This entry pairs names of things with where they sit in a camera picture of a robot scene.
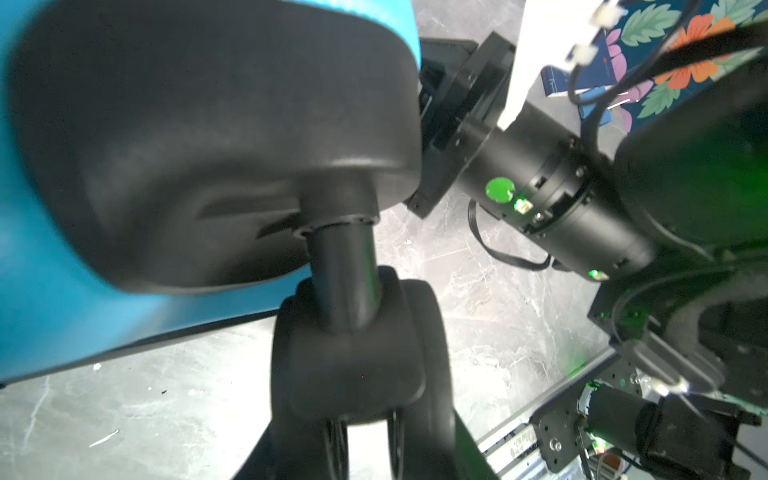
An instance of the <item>green sticker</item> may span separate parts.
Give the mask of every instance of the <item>green sticker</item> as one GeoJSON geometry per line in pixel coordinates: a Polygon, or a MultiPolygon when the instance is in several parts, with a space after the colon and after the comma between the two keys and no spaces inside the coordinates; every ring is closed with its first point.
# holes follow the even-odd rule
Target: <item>green sticker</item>
{"type": "Polygon", "coordinates": [[[497,204],[508,204],[512,201],[515,184],[504,177],[496,177],[485,185],[485,194],[497,204]]]}

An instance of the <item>green leaf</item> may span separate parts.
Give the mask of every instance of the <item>green leaf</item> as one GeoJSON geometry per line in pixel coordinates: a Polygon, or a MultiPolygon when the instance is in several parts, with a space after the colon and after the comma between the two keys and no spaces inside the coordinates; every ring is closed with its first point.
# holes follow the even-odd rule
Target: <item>green leaf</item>
{"type": "Polygon", "coordinates": [[[747,25],[752,25],[753,23],[761,23],[761,22],[768,22],[768,10],[758,13],[755,18],[750,18],[749,20],[745,20],[741,24],[741,26],[746,27],[747,25]]]}
{"type": "Polygon", "coordinates": [[[637,47],[639,43],[663,37],[664,30],[674,25],[680,16],[679,11],[670,10],[670,7],[670,4],[649,5],[645,10],[637,10],[621,30],[621,41],[630,47],[637,47]]]}
{"type": "Polygon", "coordinates": [[[671,107],[672,102],[680,98],[680,89],[675,88],[674,90],[670,90],[668,84],[669,82],[654,86],[654,89],[651,90],[645,98],[645,101],[643,102],[643,110],[637,118],[658,115],[671,107]]]}
{"type": "Polygon", "coordinates": [[[762,2],[763,0],[719,0],[710,10],[714,16],[712,25],[726,17],[737,25],[749,20],[755,15],[755,7],[762,2]]]}
{"type": "Polygon", "coordinates": [[[725,60],[713,60],[717,65],[717,73],[712,75],[712,81],[718,81],[730,72],[744,65],[760,54],[762,47],[752,48],[751,50],[738,51],[725,60]]]}

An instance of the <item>orange flower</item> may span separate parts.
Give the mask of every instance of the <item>orange flower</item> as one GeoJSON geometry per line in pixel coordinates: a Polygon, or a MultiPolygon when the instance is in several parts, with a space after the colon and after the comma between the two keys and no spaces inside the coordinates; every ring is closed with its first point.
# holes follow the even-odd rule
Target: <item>orange flower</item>
{"type": "MultiPolygon", "coordinates": [[[[724,31],[733,30],[736,28],[735,24],[730,18],[722,18],[715,25],[712,25],[714,16],[711,13],[706,15],[697,15],[690,20],[688,24],[688,31],[680,30],[680,34],[677,39],[671,45],[670,50],[682,47],[691,42],[700,40],[710,35],[722,33],[724,31]]],[[[661,85],[665,81],[669,80],[668,87],[671,90],[675,88],[685,88],[690,83],[690,77],[694,77],[696,83],[706,81],[709,77],[717,73],[717,65],[711,60],[702,61],[695,65],[683,67],[678,70],[669,71],[665,74],[661,74],[656,77],[656,84],[661,85]]]]}

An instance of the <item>blue object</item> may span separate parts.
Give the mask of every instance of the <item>blue object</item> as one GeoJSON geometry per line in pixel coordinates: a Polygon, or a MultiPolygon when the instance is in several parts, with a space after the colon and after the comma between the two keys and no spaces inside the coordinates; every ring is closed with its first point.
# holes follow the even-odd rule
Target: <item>blue object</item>
{"type": "MultiPolygon", "coordinates": [[[[586,91],[583,94],[581,94],[581,97],[585,100],[589,100],[590,98],[597,98],[603,93],[607,91],[606,87],[600,87],[595,88],[594,90],[586,91]]],[[[579,105],[578,107],[578,116],[581,118],[582,121],[586,120],[587,117],[592,113],[594,110],[594,104],[589,105],[579,105]]],[[[603,112],[603,117],[600,119],[600,123],[598,124],[600,127],[602,127],[605,124],[610,124],[613,121],[613,115],[611,115],[610,110],[606,110],[603,112]]]]}
{"type": "MultiPolygon", "coordinates": [[[[592,63],[581,69],[576,80],[576,92],[598,87],[613,87],[616,85],[616,74],[611,63],[611,54],[608,53],[608,44],[605,40],[605,32],[601,31],[593,44],[598,47],[592,63]]],[[[546,67],[541,71],[541,79],[544,82],[544,93],[548,97],[560,97],[568,94],[568,82],[571,76],[554,67],[546,67]]]]}
{"type": "Polygon", "coordinates": [[[416,59],[416,64],[422,66],[422,49],[419,44],[419,31],[416,28],[416,17],[413,15],[411,0],[285,0],[286,2],[314,5],[337,12],[358,15],[384,25],[394,31],[408,44],[416,59]]]}
{"type": "MultiPolygon", "coordinates": [[[[421,59],[409,0],[294,0],[378,22],[421,59]]],[[[0,91],[15,39],[46,0],[0,0],[0,91]]],[[[276,310],[309,276],[195,296],[134,295],[95,276],[74,254],[27,177],[0,99],[0,382],[54,369],[150,336],[276,310]]]]}

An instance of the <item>gray marble surface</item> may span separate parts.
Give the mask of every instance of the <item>gray marble surface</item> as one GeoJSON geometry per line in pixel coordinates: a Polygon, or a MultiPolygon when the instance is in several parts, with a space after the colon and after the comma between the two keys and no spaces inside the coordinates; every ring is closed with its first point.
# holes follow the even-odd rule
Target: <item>gray marble surface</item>
{"type": "MultiPolygon", "coordinates": [[[[522,0],[414,4],[423,35],[481,41],[494,29],[510,39],[519,31],[522,0]]],[[[531,101],[578,127],[572,106],[539,90],[531,90],[531,101]]],[[[432,284],[445,319],[455,405],[479,437],[597,353],[606,338],[584,318],[595,285],[490,259],[469,232],[467,202],[452,190],[424,221],[392,208],[382,214],[376,242],[381,264],[432,284]]],[[[510,227],[478,216],[491,246],[544,257],[510,227]]],[[[0,478],[229,478],[269,422],[273,325],[264,320],[0,391],[0,478]]],[[[354,479],[389,477],[385,436],[381,424],[350,432],[354,479]]]]}

